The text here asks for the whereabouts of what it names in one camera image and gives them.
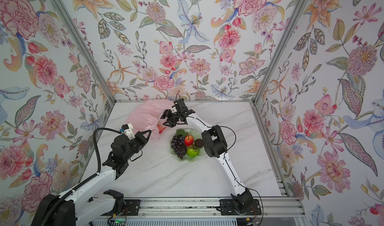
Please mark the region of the pink plastic bag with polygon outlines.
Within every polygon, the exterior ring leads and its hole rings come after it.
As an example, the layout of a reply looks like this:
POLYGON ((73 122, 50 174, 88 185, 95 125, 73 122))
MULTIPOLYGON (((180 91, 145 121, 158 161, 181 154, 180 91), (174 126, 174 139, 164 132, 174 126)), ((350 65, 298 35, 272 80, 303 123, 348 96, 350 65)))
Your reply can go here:
POLYGON ((158 140, 161 136, 158 124, 163 124, 161 119, 163 112, 170 109, 174 103, 167 99, 147 100, 139 105, 127 118, 126 123, 133 125, 133 132, 151 130, 151 140, 158 140))

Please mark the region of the red apple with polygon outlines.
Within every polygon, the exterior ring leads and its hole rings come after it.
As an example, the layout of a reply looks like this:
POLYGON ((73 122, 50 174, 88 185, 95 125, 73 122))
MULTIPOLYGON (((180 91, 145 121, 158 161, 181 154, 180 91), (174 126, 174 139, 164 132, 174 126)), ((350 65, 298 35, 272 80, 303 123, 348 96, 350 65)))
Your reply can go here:
POLYGON ((194 138, 192 135, 188 135, 185 137, 184 144, 186 147, 192 146, 194 144, 194 138))

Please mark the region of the yellow red mango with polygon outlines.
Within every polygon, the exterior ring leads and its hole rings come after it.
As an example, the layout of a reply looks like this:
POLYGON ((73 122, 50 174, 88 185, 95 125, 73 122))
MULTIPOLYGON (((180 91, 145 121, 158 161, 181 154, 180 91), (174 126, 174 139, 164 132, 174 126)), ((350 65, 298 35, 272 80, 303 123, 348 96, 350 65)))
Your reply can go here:
POLYGON ((161 134, 165 129, 167 129, 166 126, 164 126, 163 124, 158 124, 159 134, 161 134))

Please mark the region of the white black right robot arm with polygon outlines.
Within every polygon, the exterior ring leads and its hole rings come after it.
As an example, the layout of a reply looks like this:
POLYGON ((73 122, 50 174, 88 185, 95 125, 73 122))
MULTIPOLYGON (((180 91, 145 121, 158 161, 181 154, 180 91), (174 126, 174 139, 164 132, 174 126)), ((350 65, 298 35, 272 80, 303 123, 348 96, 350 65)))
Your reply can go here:
POLYGON ((239 215, 248 211, 257 213, 251 190, 243 185, 229 157, 230 147, 227 144, 222 127, 210 125, 203 121, 194 110, 189 109, 183 99, 174 101, 174 105, 166 109, 161 117, 166 122, 164 126, 173 128, 178 124, 188 125, 201 133, 204 149, 208 157, 214 159, 221 168, 231 189, 232 207, 239 215))

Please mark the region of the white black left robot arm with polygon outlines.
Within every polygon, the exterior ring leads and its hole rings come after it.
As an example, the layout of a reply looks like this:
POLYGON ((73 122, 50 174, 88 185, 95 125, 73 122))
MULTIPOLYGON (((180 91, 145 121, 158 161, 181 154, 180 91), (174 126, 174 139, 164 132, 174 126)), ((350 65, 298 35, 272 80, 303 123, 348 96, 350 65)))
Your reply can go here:
POLYGON ((93 197, 104 187, 117 180, 128 168, 132 157, 148 143, 151 131, 130 133, 118 131, 111 144, 107 160, 98 161, 98 170, 74 187, 55 196, 42 199, 33 218, 33 226, 85 226, 92 220, 108 214, 121 215, 129 208, 124 194, 107 190, 100 197, 93 197))

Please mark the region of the green grape leaf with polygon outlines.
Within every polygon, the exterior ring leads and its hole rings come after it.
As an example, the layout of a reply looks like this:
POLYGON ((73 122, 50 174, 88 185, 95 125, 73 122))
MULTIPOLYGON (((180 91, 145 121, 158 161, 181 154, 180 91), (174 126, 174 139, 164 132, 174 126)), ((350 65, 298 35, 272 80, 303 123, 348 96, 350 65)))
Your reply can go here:
POLYGON ((176 134, 175 134, 175 135, 176 135, 176 136, 183 136, 183 137, 185 138, 186 136, 189 135, 189 133, 186 132, 185 130, 179 129, 179 130, 176 131, 176 134))

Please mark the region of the purple grape bunch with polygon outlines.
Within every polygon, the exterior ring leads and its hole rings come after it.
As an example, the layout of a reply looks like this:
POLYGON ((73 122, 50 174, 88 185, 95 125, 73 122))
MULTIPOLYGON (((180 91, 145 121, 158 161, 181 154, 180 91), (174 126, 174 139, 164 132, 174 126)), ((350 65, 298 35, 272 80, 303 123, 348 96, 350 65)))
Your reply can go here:
POLYGON ((185 145, 185 137, 183 135, 173 136, 171 140, 171 149, 182 160, 187 154, 187 146, 185 145))

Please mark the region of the green plastic fruit plate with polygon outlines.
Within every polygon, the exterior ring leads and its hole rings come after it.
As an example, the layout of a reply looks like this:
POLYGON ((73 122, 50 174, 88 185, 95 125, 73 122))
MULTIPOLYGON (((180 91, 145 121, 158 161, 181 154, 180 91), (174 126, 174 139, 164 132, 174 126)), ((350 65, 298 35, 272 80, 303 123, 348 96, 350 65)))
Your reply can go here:
POLYGON ((194 162, 206 155, 201 133, 192 129, 177 129, 170 139, 170 154, 180 162, 194 162))

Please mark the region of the dark brown round fruit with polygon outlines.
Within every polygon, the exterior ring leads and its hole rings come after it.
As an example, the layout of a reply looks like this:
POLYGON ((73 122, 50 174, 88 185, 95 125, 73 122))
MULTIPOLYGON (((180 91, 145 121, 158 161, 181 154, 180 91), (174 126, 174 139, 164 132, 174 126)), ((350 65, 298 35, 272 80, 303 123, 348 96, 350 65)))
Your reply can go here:
POLYGON ((194 142, 195 146, 199 149, 204 147, 204 141, 202 139, 196 139, 194 142))

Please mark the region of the green apple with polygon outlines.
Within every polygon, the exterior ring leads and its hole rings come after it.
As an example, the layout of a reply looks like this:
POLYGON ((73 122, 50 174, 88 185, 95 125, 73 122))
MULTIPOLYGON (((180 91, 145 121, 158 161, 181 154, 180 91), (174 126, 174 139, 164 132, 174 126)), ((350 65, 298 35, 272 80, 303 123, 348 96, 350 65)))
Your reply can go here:
POLYGON ((199 148, 197 148, 195 145, 187 147, 187 156, 190 158, 194 158, 199 155, 199 148))

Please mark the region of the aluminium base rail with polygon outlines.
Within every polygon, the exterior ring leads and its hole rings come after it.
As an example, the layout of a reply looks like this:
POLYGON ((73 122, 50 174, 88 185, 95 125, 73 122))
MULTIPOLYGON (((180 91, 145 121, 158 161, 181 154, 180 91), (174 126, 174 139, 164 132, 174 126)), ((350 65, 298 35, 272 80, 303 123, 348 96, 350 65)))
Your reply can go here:
POLYGON ((304 218, 302 203, 296 198, 262 197, 256 198, 258 206, 252 206, 247 213, 238 214, 231 209, 231 215, 222 214, 221 200, 229 198, 139 198, 138 213, 133 216, 122 214, 121 219, 149 218, 304 218))

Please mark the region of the aluminium corner post right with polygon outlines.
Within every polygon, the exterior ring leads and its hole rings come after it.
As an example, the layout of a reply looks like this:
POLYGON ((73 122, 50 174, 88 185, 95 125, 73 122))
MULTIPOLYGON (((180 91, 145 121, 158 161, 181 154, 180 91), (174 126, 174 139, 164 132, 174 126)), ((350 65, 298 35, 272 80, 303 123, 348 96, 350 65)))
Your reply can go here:
POLYGON ((291 20, 287 24, 284 33, 282 34, 281 40, 277 44, 277 49, 271 59, 271 63, 267 68, 266 74, 263 77, 261 86, 259 87, 258 92, 256 93, 255 100, 253 101, 253 106, 256 106, 260 101, 262 101, 262 95, 267 88, 268 82, 281 58, 285 49, 289 43, 291 36, 294 33, 295 27, 304 11, 304 7, 310 0, 298 0, 296 6, 294 7, 293 13, 291 15, 291 20))

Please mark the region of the aluminium corner post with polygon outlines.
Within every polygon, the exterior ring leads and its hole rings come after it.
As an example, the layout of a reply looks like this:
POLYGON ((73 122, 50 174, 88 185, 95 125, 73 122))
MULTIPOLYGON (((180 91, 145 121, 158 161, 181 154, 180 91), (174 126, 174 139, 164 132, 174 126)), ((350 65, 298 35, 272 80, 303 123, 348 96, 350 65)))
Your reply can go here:
POLYGON ((277 44, 277 49, 271 59, 271 63, 267 68, 266 74, 263 77, 261 86, 259 87, 258 92, 256 93, 255 100, 253 101, 253 106, 256 106, 260 101, 262 101, 262 95, 267 88, 268 82, 281 58, 285 49, 289 43, 291 36, 294 33, 295 27, 304 11, 304 7, 310 0, 298 0, 296 6, 294 7, 293 13, 291 15, 291 20, 287 24, 284 33, 282 34, 281 40, 277 44))
POLYGON ((92 73, 95 75, 96 80, 101 87, 104 96, 109 100, 112 106, 116 104, 116 98, 113 96, 109 86, 107 85, 107 81, 103 78, 103 75, 97 65, 97 62, 94 60, 91 52, 86 46, 81 33, 78 31, 72 17, 70 16, 67 8, 65 7, 62 0, 50 0, 54 9, 57 10, 57 14, 64 21, 64 25, 68 29, 70 35, 74 39, 74 43, 76 44, 77 49, 81 53, 81 55, 85 58, 88 63, 92 73))

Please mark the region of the aluminium corner post left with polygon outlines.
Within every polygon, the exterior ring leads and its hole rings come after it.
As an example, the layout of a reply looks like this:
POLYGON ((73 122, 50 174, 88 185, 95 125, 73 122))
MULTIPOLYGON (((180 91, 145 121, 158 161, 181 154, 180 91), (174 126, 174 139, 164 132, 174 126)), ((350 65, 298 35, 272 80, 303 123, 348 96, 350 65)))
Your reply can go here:
POLYGON ((81 33, 78 31, 72 17, 70 16, 67 8, 65 7, 62 0, 50 0, 54 9, 57 10, 57 14, 64 21, 64 25, 68 29, 70 35, 74 39, 74 43, 76 44, 77 49, 81 53, 81 55, 85 58, 88 63, 92 73, 95 75, 96 80, 101 87, 104 96, 109 100, 112 106, 116 104, 116 98, 113 96, 109 86, 107 85, 107 81, 103 78, 103 75, 97 65, 97 62, 94 60, 91 52, 86 46, 81 33))

